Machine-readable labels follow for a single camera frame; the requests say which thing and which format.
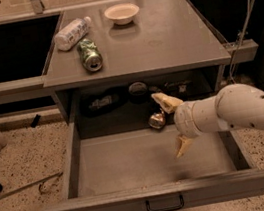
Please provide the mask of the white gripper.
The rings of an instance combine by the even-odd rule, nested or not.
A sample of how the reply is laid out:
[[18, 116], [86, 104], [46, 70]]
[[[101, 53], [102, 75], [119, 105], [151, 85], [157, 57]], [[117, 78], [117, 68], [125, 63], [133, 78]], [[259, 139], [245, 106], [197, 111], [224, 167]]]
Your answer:
[[176, 137], [176, 156], [182, 157], [193, 143], [192, 137], [222, 130], [221, 119], [215, 109], [215, 96], [183, 102], [163, 93], [152, 94], [152, 99], [166, 113], [174, 113], [174, 122], [181, 135]]

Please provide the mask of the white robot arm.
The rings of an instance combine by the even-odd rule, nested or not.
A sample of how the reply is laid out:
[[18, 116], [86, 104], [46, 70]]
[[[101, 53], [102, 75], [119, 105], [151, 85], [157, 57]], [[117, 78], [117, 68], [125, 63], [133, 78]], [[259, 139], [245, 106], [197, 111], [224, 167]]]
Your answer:
[[264, 131], [264, 91], [247, 84], [223, 87], [217, 95], [195, 101], [163, 93], [152, 94], [153, 100], [173, 114], [179, 135], [176, 156], [183, 156], [194, 138], [238, 128]]

